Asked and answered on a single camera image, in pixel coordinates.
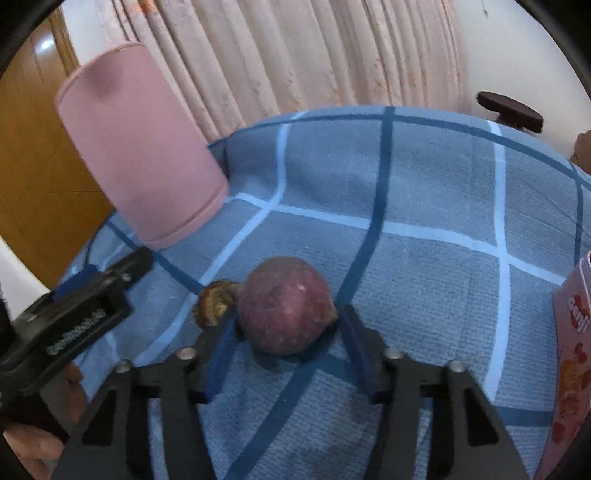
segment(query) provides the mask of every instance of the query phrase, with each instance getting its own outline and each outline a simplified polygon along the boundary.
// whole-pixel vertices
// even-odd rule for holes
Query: pink box
[[[558,337],[558,377],[554,421],[534,480],[556,467],[581,426],[591,404],[590,253],[554,293]]]

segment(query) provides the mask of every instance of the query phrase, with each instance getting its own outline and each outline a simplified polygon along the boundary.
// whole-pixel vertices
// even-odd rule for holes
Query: pink container
[[[126,43],[77,70],[56,109],[86,166],[150,248],[206,223],[228,183],[147,48]]]
[[[591,262],[589,252],[554,293],[558,336],[556,405],[550,437],[534,480],[543,480],[573,443],[591,401]]]

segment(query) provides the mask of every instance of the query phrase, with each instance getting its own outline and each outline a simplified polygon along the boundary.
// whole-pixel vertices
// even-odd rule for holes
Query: finger
[[[49,467],[43,463],[43,461],[31,460],[30,458],[21,458],[20,460],[23,467],[27,469],[27,472],[29,472],[35,480],[50,480],[51,472],[49,471]]]
[[[80,383],[82,380],[84,380],[84,375],[82,375],[82,372],[76,366],[76,364],[69,364],[64,369],[64,373],[68,382],[70,383]]]
[[[51,433],[30,425],[11,423],[4,431],[4,438],[21,458],[32,460],[57,460],[64,445]]]
[[[87,397],[84,388],[79,384],[71,385],[68,392],[67,408],[70,419],[74,424],[80,421],[80,418],[84,415],[86,406]]]

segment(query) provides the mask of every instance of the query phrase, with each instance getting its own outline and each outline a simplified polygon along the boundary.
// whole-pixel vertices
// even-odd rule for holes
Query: white wall
[[[489,90],[532,107],[544,117],[542,140],[571,156],[577,135],[591,129],[591,100],[548,32],[515,0],[454,2],[472,98]],[[475,100],[471,113],[496,118]]]
[[[11,318],[18,317],[31,303],[48,292],[0,236],[0,286]]]
[[[111,47],[99,23],[96,0],[66,0],[61,8],[74,51],[81,65]]]

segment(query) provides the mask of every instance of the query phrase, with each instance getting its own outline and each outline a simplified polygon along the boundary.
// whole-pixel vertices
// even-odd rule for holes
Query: black clamp
[[[204,330],[192,348],[165,362],[118,364],[73,433],[54,480],[152,480],[147,402],[161,401],[170,480],[215,480],[196,404],[213,400],[241,339],[234,309]],[[340,329],[360,390],[383,404],[378,438],[364,480],[411,480],[419,408],[433,398],[428,480],[527,480],[501,419],[466,367],[435,367],[387,348],[355,309],[339,309]]]
[[[459,361],[415,362],[387,348],[355,309],[339,310],[340,329],[360,389],[383,404],[378,438],[364,480],[411,480],[419,409],[433,399],[427,480],[527,480],[529,475],[493,405]]]
[[[83,270],[43,295],[12,323],[6,309],[0,309],[0,432],[10,421],[39,427],[68,441],[69,435],[39,391],[132,313],[125,291],[151,267],[152,253],[142,247],[103,273],[94,266]],[[0,466],[2,472],[11,473],[11,480],[31,478],[1,434]]]

